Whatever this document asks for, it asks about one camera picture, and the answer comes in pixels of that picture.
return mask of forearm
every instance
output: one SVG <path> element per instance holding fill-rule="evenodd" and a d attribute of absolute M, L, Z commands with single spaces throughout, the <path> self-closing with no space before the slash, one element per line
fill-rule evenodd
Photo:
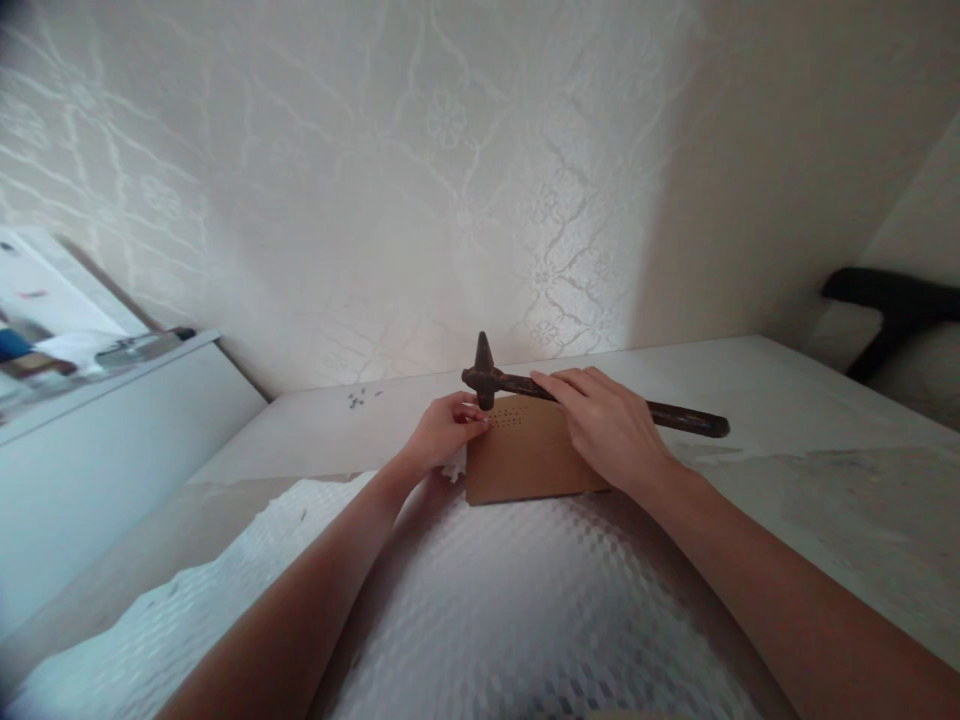
<path fill-rule="evenodd" d="M 425 468 L 394 458 L 204 657 L 162 718 L 303 717 Z"/>
<path fill-rule="evenodd" d="M 960 717 L 958 676 L 744 515 L 678 469 L 635 497 L 756 646 L 802 717 Z"/>

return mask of finger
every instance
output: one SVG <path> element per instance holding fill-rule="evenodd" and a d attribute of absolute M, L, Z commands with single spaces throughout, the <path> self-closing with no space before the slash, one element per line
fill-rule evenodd
<path fill-rule="evenodd" d="M 486 420 L 487 413 L 480 408 L 473 407 L 472 405 L 456 405 L 453 408 L 453 419 L 457 422 L 464 422 L 466 420 Z"/>
<path fill-rule="evenodd" d="M 598 383 L 592 376 L 588 375 L 580 368 L 561 370 L 560 372 L 555 372 L 553 376 L 570 383 L 587 397 L 596 397 L 604 392 L 603 385 Z"/>
<path fill-rule="evenodd" d="M 584 372 L 590 375 L 590 377 L 592 377 L 594 380 L 596 380 L 598 383 L 603 385 L 605 388 L 607 388 L 611 392 L 614 392 L 618 395 L 623 395 L 625 397 L 640 397 L 633 390 L 628 388 L 626 385 L 622 385 L 618 383 L 616 380 L 611 378 L 609 375 L 607 375 L 605 372 L 603 372 L 603 370 L 600 370 L 599 368 L 590 366 L 586 370 L 584 370 Z"/>
<path fill-rule="evenodd" d="M 474 395 L 473 393 L 468 393 L 463 390 L 460 390 L 455 393 L 450 393 L 449 395 L 444 395 L 442 398 L 437 398 L 436 402 L 448 408 L 453 408 L 457 405 L 462 405 L 463 403 L 470 403 L 471 405 L 476 405 L 477 396 Z"/>
<path fill-rule="evenodd" d="M 470 442 L 475 437 L 483 435 L 490 426 L 485 422 L 468 422 L 458 427 L 462 428 L 463 441 Z"/>
<path fill-rule="evenodd" d="M 531 372 L 530 377 L 537 385 L 553 395 L 563 407 L 576 409 L 583 407 L 583 403 L 586 402 L 583 395 L 560 378 L 545 375 L 537 370 Z"/>

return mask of white table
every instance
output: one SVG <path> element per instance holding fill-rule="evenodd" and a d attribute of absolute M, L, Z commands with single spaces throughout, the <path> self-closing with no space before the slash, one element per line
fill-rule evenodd
<path fill-rule="evenodd" d="M 757 336 L 503 369 L 591 364 L 650 399 L 728 417 L 722 440 L 662 432 L 758 522 L 960 668 L 960 435 Z M 281 396 L 51 604 L 24 639 L 21 673 L 177 570 L 215 558 L 295 479 L 379 467 L 430 399 L 459 389 L 454 372 Z M 351 394 L 364 404 L 350 409 Z M 94 597 L 98 616 L 84 615 Z M 44 630 L 64 618 L 66 639 Z"/>

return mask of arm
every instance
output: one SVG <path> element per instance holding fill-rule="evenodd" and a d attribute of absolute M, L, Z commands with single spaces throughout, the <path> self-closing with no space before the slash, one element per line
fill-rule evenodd
<path fill-rule="evenodd" d="M 642 398 L 596 368 L 533 378 L 577 451 L 720 596 L 801 717 L 960 717 L 960 676 L 681 465 Z"/>
<path fill-rule="evenodd" d="M 431 403 L 404 449 L 245 612 L 158 718 L 304 717 L 407 496 L 487 428 L 457 392 Z"/>

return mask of hand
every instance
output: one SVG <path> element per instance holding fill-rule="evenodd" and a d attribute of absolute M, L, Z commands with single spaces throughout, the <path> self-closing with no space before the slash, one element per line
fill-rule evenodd
<path fill-rule="evenodd" d="M 400 455 L 424 473 L 442 465 L 489 427 L 483 410 L 465 404 L 476 402 L 477 396 L 467 392 L 455 392 L 434 400 Z"/>
<path fill-rule="evenodd" d="M 560 401 L 570 440 L 587 464 L 638 502 L 686 470 L 660 439 L 647 401 L 597 368 L 531 376 Z"/>

